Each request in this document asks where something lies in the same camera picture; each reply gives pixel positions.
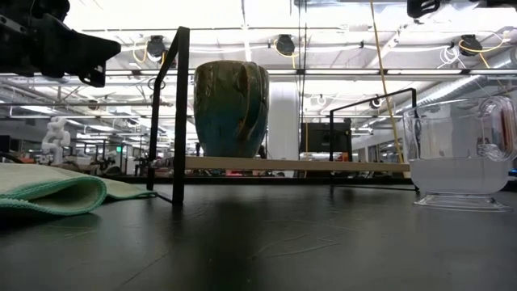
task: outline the water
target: water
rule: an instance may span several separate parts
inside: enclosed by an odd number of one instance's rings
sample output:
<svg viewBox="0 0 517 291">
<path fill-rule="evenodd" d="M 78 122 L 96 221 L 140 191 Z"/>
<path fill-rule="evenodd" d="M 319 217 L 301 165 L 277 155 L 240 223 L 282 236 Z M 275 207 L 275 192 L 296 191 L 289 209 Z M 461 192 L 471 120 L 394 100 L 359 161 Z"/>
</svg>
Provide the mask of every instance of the water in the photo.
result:
<svg viewBox="0 0 517 291">
<path fill-rule="evenodd" d="M 425 192 L 490 194 L 508 182 L 508 162 L 488 158 L 433 158 L 410 161 L 411 179 Z"/>
</svg>

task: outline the black table surface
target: black table surface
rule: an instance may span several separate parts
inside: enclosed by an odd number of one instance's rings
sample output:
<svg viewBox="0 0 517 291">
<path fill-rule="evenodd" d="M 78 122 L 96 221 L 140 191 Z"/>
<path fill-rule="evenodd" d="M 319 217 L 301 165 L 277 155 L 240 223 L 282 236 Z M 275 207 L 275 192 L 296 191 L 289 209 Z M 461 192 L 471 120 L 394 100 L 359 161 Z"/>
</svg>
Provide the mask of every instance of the black table surface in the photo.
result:
<svg viewBox="0 0 517 291">
<path fill-rule="evenodd" d="M 188 186 L 185 199 L 3 213 L 0 290 L 517 290 L 517 213 L 325 186 Z"/>
</svg>

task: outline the white column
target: white column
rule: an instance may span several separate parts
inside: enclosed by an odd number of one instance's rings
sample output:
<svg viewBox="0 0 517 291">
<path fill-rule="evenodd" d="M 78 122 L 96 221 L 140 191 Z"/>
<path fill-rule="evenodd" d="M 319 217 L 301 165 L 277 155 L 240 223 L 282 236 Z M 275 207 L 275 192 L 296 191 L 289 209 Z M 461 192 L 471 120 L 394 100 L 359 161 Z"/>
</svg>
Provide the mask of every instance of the white column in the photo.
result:
<svg viewBox="0 0 517 291">
<path fill-rule="evenodd" d="M 267 127 L 267 158 L 298 160 L 300 100 L 294 82 L 270 84 Z M 293 174 L 293 171 L 285 172 L 286 177 Z"/>
<path fill-rule="evenodd" d="M 365 147 L 364 148 L 364 161 L 363 162 L 370 162 L 370 157 L 369 157 L 369 152 L 368 152 L 368 147 Z"/>
</svg>

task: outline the green towel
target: green towel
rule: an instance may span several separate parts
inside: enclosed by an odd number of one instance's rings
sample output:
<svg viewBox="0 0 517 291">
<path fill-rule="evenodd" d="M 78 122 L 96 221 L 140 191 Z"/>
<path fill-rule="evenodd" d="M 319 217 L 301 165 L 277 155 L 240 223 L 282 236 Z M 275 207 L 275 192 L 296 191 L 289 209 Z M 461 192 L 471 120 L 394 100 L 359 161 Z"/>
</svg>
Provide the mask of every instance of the green towel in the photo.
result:
<svg viewBox="0 0 517 291">
<path fill-rule="evenodd" d="M 77 215 L 99 207 L 106 196 L 122 200 L 152 194 L 127 183 L 56 167 L 0 163 L 0 208 Z"/>
</svg>

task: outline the black bracket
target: black bracket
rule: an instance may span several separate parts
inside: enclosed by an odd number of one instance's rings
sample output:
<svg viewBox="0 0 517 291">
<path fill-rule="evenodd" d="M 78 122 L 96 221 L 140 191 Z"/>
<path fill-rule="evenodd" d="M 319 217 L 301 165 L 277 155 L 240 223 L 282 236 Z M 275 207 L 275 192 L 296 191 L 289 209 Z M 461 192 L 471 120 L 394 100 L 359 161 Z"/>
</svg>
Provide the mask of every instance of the black bracket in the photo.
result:
<svg viewBox="0 0 517 291">
<path fill-rule="evenodd" d="M 153 190 L 158 142 L 158 118 L 160 112 L 160 93 L 162 82 L 174 59 L 178 56 L 178 75 L 176 86 L 176 122 L 174 128 L 174 186 L 172 203 L 182 204 L 185 193 L 185 146 L 187 141 L 187 94 L 188 94 L 188 58 L 190 49 L 190 29 L 179 27 L 172 40 L 169 52 L 160 68 L 153 86 L 153 104 L 151 116 L 151 135 L 149 140 L 149 169 L 147 171 L 147 189 Z"/>
</svg>

